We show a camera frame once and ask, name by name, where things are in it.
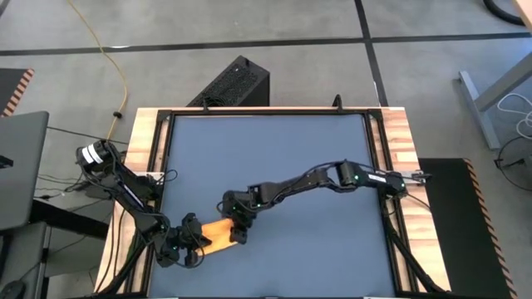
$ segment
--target blue tabletop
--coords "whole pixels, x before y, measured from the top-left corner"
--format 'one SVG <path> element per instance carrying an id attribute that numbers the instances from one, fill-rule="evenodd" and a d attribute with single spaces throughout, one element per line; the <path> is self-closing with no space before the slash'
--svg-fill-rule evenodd
<path id="1" fill-rule="evenodd" d="M 227 190 L 280 182 L 323 162 L 370 164 L 360 115 L 176 118 L 162 212 L 220 220 Z M 150 297 L 392 297 L 377 192 L 316 189 L 260 213 L 248 242 L 206 256 L 196 269 L 152 271 Z"/>

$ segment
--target hazard tape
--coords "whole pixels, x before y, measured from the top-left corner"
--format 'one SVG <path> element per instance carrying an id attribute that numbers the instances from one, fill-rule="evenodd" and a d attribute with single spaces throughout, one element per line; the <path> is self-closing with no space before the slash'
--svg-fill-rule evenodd
<path id="1" fill-rule="evenodd" d="M 517 299 L 517 292 L 515 291 L 514 282 L 512 281 L 512 277 L 510 275 L 510 271 L 508 270 L 508 266 L 506 266 L 506 260 L 502 254 L 502 249 L 500 248 L 500 245 L 499 245 L 499 239 L 495 236 L 495 229 L 493 228 L 493 223 L 491 222 L 488 208 L 485 205 L 484 196 L 482 195 L 482 192 L 480 191 L 480 186 L 476 178 L 475 169 L 473 168 L 473 164 L 471 164 L 470 160 L 464 159 L 464 162 L 467 165 L 467 169 L 469 170 L 469 175 L 471 177 L 471 182 L 473 183 L 473 188 L 475 189 L 476 196 L 479 199 L 480 211 L 482 211 L 482 214 L 484 214 L 485 224 L 486 224 L 486 227 L 488 228 L 488 232 L 491 235 L 491 242 L 493 243 L 495 253 L 497 254 L 497 258 L 499 259 L 500 268 L 502 269 L 503 275 L 505 276 L 506 286 L 508 286 L 510 297 L 512 299 Z"/>
<path id="2" fill-rule="evenodd" d="M 27 85 L 30 84 L 30 80 L 32 79 L 34 73 L 35 71 L 32 69 L 26 70 L 24 72 L 24 75 L 22 75 L 22 78 L 18 82 L 17 88 L 15 88 L 13 95 L 7 102 L 7 105 L 4 108 L 0 117 L 11 116 L 13 115 L 13 113 L 15 113 L 15 109 L 17 108 L 18 103 L 22 99 L 22 94 L 24 93 L 24 91 L 26 91 Z"/>

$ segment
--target gray desk leg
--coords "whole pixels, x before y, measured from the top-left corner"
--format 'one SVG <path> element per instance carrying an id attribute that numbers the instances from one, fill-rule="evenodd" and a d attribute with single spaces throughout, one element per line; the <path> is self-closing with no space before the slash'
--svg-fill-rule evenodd
<path id="1" fill-rule="evenodd" d="M 532 53 L 529 53 L 517 65 L 507 71 L 496 83 L 479 95 L 466 71 L 459 72 L 461 89 L 465 102 L 473 114 L 476 123 L 482 129 L 490 150 L 500 148 L 500 142 L 495 134 L 495 129 L 487 115 L 487 110 L 500 99 L 510 93 L 514 88 L 532 76 Z"/>

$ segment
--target desk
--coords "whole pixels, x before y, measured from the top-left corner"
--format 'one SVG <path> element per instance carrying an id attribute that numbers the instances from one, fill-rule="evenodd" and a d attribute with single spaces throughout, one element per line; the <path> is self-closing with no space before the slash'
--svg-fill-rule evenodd
<path id="1" fill-rule="evenodd" d="M 225 108 L 212 108 L 218 110 L 245 110 L 248 108 L 243 107 L 225 107 Z M 334 110 L 332 107 L 264 107 L 263 110 Z M 126 156 L 126 166 L 133 171 L 146 171 L 148 169 L 148 163 L 150 162 L 150 154 L 152 144 L 154 143 L 154 132 L 156 126 L 156 119 L 159 110 L 201 110 L 201 108 L 140 108 L 137 111 L 135 123 L 131 134 L 131 140 L 129 143 L 128 153 Z M 410 128 L 406 119 L 406 112 L 404 108 L 381 108 L 378 109 L 382 113 L 384 130 L 387 136 L 387 147 L 390 150 L 392 165 L 395 170 L 408 171 L 419 169 L 417 161 L 416 150 L 412 141 Z M 161 125 L 160 133 L 163 135 L 158 136 L 155 140 L 156 150 L 154 169 L 161 168 L 162 150 L 165 147 L 166 139 L 164 136 L 168 130 L 168 124 L 163 122 Z M 377 128 L 377 122 L 372 121 L 372 133 L 374 136 L 375 146 L 377 150 L 377 157 L 379 166 L 385 168 L 385 155 L 383 154 L 383 147 L 380 140 L 380 134 Z M 414 196 L 427 202 L 425 188 L 423 187 L 410 187 L 409 192 Z M 107 234 L 107 241 L 104 248 L 103 256 L 101 259 L 100 271 L 98 272 L 98 278 L 96 285 L 100 283 L 106 271 L 107 263 L 111 260 L 111 270 L 109 273 L 113 273 L 113 264 L 117 264 L 117 271 L 124 264 L 128 252 L 128 248 L 131 245 L 132 237 L 135 232 L 135 225 L 132 217 L 126 214 L 122 219 L 122 223 L 118 223 L 118 219 L 122 213 L 122 207 L 117 204 L 114 207 L 113 226 L 115 229 L 114 243 L 120 243 L 120 251 L 118 254 L 113 252 L 111 254 L 111 233 Z M 426 211 L 420 205 L 410 201 L 403 200 L 401 202 L 401 210 L 404 214 L 406 234 L 411 247 L 411 251 L 423 266 L 426 272 L 432 277 L 432 279 L 441 287 L 450 289 L 449 282 L 446 274 L 445 265 L 441 256 L 440 245 L 436 236 L 436 229 L 432 221 L 430 212 Z M 117 236 L 117 230 L 121 227 L 120 239 Z M 406 274 L 406 265 L 402 259 L 400 253 L 396 251 L 397 263 L 400 270 L 401 288 L 403 291 L 409 291 L 408 276 Z M 140 257 L 139 262 L 135 268 L 135 276 L 132 283 L 132 292 L 139 292 L 140 285 L 143 277 L 145 265 L 145 255 Z M 102 288 L 111 281 L 112 276 L 107 275 Z"/>
<path id="2" fill-rule="evenodd" d="M 532 31 L 532 4 L 528 0 L 514 0 L 514 3 L 520 11 L 523 22 Z M 525 58 L 507 71 L 483 93 L 479 93 L 476 89 L 467 71 L 460 71 L 458 76 L 460 77 L 461 90 L 465 102 L 475 122 L 481 128 L 488 147 L 490 150 L 499 149 L 499 138 L 495 133 L 487 110 L 532 76 L 532 52 L 527 54 Z"/>

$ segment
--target orange object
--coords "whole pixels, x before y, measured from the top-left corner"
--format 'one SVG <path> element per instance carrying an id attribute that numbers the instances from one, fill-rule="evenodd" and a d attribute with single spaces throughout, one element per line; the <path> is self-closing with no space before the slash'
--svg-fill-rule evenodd
<path id="1" fill-rule="evenodd" d="M 233 220 L 231 219 L 222 219 L 201 226 L 203 235 L 212 241 L 209 246 L 203 248 L 205 255 L 224 250 L 237 244 L 229 240 L 232 227 Z M 201 256 L 201 249 L 197 249 L 196 252 Z"/>

